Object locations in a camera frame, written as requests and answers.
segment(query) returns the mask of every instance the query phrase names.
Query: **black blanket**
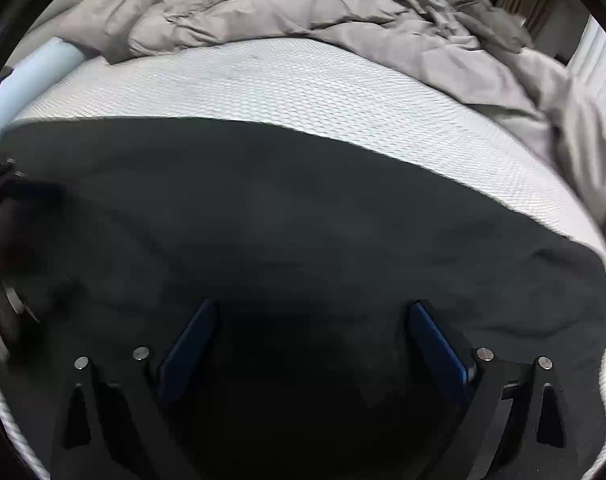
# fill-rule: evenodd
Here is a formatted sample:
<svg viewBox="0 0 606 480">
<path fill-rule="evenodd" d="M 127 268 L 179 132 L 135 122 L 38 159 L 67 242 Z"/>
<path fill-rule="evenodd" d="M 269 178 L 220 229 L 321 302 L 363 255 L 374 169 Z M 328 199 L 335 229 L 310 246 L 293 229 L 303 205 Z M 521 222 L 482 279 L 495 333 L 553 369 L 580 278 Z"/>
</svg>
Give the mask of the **black blanket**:
<svg viewBox="0 0 606 480">
<path fill-rule="evenodd" d="M 550 357 L 583 469 L 603 445 L 601 260 L 475 190 L 233 121 L 23 124 L 0 156 L 66 190 L 59 208 L 0 208 L 0 261 L 44 320 L 0 382 L 45 465 L 75 358 L 162 353 L 203 296 L 221 326 L 181 416 L 215 478 L 412 478 L 451 424 L 406 358 L 418 298 L 474 346 Z"/>
</svg>

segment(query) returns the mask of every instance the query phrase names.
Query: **blue pad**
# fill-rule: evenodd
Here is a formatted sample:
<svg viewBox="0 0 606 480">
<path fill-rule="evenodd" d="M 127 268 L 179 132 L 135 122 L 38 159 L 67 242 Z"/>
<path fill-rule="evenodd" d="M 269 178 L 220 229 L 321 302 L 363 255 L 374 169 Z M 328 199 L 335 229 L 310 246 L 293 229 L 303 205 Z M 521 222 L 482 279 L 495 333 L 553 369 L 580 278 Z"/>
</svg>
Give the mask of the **blue pad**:
<svg viewBox="0 0 606 480">
<path fill-rule="evenodd" d="M 422 304 L 417 302 L 409 308 L 408 322 L 407 330 L 421 349 L 443 396 L 453 402 L 466 403 L 470 380 L 467 367 Z"/>
<path fill-rule="evenodd" d="M 174 402 L 185 393 L 216 323 L 216 306 L 210 300 L 203 301 L 158 367 L 157 397 L 161 404 Z"/>
</svg>

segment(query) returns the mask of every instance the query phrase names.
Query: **mattress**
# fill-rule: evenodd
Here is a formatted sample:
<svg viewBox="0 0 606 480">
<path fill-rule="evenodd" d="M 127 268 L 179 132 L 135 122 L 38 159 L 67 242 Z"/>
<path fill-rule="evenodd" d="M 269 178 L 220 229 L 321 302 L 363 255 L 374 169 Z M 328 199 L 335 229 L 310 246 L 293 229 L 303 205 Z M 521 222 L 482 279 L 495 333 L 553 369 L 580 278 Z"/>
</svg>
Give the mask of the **mattress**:
<svg viewBox="0 0 606 480">
<path fill-rule="evenodd" d="M 96 58 L 15 121 L 123 116 L 254 121 L 349 142 L 476 189 L 591 248 L 606 268 L 606 243 L 580 201 L 525 147 L 435 89 L 334 46 L 273 39 L 116 66 Z M 606 408 L 606 352 L 600 386 Z M 605 460 L 606 444 L 585 478 Z"/>
</svg>

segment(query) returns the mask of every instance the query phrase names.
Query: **gray comforter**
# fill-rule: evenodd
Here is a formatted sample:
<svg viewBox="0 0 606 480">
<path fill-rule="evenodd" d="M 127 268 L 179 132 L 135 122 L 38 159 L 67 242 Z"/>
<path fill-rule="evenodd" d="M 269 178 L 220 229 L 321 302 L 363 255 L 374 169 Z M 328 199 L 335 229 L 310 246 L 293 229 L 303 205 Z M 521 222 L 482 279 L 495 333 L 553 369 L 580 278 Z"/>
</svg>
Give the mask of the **gray comforter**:
<svg viewBox="0 0 606 480">
<path fill-rule="evenodd" d="M 566 179 L 606 236 L 606 118 L 563 66 L 477 38 L 445 0 L 84 0 L 58 36 L 112 63 L 280 36 L 342 46 L 491 118 Z"/>
</svg>

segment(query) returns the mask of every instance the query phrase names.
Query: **silver screw head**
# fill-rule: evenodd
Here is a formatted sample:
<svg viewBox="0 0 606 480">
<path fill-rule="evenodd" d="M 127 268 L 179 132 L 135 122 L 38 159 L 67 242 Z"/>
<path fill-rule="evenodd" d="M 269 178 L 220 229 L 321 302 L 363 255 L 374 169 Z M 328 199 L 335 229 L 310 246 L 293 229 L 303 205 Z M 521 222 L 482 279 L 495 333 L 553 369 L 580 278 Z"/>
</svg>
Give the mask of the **silver screw head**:
<svg viewBox="0 0 606 480">
<path fill-rule="evenodd" d="M 540 365 L 541 368 L 545 368 L 545 370 L 552 369 L 552 360 L 549 357 L 545 357 L 545 356 L 539 357 L 538 364 Z"/>
<path fill-rule="evenodd" d="M 83 368 L 85 368 L 86 366 L 88 366 L 88 358 L 85 356 L 81 356 L 80 358 L 78 358 L 76 361 L 74 361 L 74 367 L 77 370 L 82 370 Z"/>
<path fill-rule="evenodd" d="M 489 348 L 485 348 L 481 346 L 478 350 L 476 350 L 476 355 L 480 360 L 483 361 L 491 361 L 494 359 L 494 352 L 492 352 Z"/>
<path fill-rule="evenodd" d="M 146 346 L 139 346 L 132 352 L 132 357 L 134 357 L 136 361 L 143 361 L 144 359 L 147 359 L 149 355 L 150 350 Z"/>
</svg>

